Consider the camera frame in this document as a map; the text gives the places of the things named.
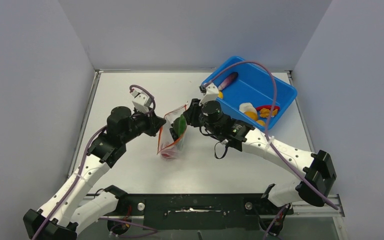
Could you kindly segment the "clear zip top bag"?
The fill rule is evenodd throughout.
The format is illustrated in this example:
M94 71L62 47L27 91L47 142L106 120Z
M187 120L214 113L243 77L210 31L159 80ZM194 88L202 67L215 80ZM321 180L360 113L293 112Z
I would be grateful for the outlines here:
M187 132L187 121L184 112L188 103L166 113L165 124L159 129L157 154L164 160L174 160L180 157L184 148Z

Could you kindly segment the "green toy cucumber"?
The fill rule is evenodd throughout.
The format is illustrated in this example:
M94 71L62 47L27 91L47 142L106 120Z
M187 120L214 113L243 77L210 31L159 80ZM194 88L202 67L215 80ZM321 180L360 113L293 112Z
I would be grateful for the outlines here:
M172 138L175 141L177 139L179 139L185 133L187 126L188 126L188 124L187 124L186 118L185 118L184 114L182 113L171 124L170 134L171 134Z

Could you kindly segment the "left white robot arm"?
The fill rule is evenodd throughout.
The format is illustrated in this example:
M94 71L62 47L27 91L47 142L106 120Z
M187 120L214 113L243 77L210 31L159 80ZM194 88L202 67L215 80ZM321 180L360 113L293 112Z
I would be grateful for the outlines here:
M78 169L49 201L24 215L31 240L75 240L89 225L114 211L126 193L113 185L94 200L79 204L126 152L128 142L141 134L155 137L166 123L155 113L132 112L125 106L114 108L106 121L88 141Z

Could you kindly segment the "red toy apple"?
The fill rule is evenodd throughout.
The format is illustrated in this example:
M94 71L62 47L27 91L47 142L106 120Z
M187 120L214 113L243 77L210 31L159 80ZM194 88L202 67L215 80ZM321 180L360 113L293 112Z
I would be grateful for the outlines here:
M159 153L159 155L165 160L173 160L178 157L179 153L173 149L164 149Z

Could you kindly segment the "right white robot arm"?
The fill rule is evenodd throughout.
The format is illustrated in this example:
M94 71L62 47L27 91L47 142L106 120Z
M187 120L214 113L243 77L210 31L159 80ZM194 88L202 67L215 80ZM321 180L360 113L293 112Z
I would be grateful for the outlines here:
M200 100L194 98L183 116L187 125L205 130L203 135L217 140L225 150L235 149L258 156L295 176L291 183L272 183L266 188L261 199L261 207L266 213L275 213L280 207L300 201L338 210L328 198L337 175L327 152L314 153L283 143L251 124L223 113L216 100L200 104Z

